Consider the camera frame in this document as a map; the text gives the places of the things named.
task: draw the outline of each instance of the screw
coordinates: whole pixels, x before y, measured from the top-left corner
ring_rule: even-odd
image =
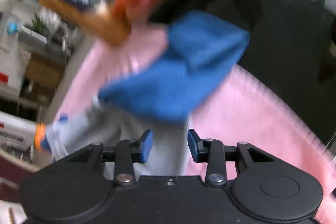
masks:
[[[213,183],[220,183],[225,180],[224,176],[221,174],[211,174],[209,180]]]
[[[168,186],[174,186],[176,184],[176,182],[173,179],[169,179],[167,182]]]
[[[130,174],[120,174],[117,176],[118,182],[129,183],[133,180],[133,176]]]

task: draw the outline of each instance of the blue cloth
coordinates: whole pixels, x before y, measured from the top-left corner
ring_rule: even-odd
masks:
[[[169,26],[168,39],[169,48],[160,59],[139,75],[104,86],[100,102],[138,117],[185,120],[239,61],[250,35],[218,17],[194,11]]]

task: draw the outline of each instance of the pink cloth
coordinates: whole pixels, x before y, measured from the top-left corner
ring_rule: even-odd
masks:
[[[139,73],[167,48],[164,26],[135,28],[120,48],[95,42],[61,105],[69,116],[90,106],[99,87],[110,80]],[[226,145],[247,141],[312,174],[323,186],[324,199],[316,219],[336,223],[336,187],[331,157],[297,115],[256,78],[236,65],[218,89],[191,114],[192,126],[201,138],[215,138]],[[228,178],[236,177],[229,163]],[[187,174],[205,174],[205,165],[189,160]]]

